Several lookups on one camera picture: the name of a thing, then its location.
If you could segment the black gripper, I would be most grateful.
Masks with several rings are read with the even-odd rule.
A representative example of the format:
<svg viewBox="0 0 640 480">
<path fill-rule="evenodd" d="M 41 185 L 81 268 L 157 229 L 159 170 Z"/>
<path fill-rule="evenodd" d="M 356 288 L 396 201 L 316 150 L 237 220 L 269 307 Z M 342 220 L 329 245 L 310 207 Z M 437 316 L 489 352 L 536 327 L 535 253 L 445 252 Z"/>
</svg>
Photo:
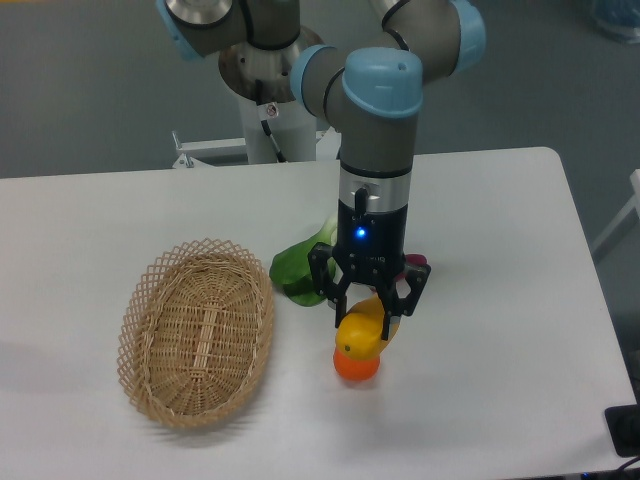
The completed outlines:
<svg viewBox="0 0 640 480">
<path fill-rule="evenodd" d="M 411 316 L 431 273 L 429 265 L 414 265 L 404 260 L 404 238 L 408 206 L 391 212 L 363 215 L 338 201 L 337 242 L 330 246 L 317 242 L 308 254 L 315 292 L 335 306 L 335 326 L 346 315 L 346 292 L 350 283 L 374 286 L 383 305 L 380 338 L 387 341 L 393 318 Z M 338 283 L 329 274 L 334 260 L 342 272 Z M 404 270 L 409 292 L 401 297 L 396 278 Z"/>
</svg>

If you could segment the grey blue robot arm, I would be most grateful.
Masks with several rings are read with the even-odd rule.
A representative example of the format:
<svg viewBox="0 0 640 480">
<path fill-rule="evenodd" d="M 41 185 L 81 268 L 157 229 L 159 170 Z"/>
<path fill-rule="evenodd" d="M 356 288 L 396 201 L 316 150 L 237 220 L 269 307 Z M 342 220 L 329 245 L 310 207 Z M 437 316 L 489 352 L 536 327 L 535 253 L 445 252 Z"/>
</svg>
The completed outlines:
<svg viewBox="0 0 640 480">
<path fill-rule="evenodd" d="M 341 135 L 334 245 L 306 251 L 315 291 L 346 314 L 351 284 L 375 289 L 380 336 L 411 315 L 429 275 L 404 255 L 411 170 L 426 83 L 476 64 L 486 47 L 467 1 L 376 1 L 381 34 L 345 52 L 313 44 L 296 1 L 160 1 L 186 58 L 233 58 L 227 85 L 258 103 L 295 100 Z"/>
</svg>

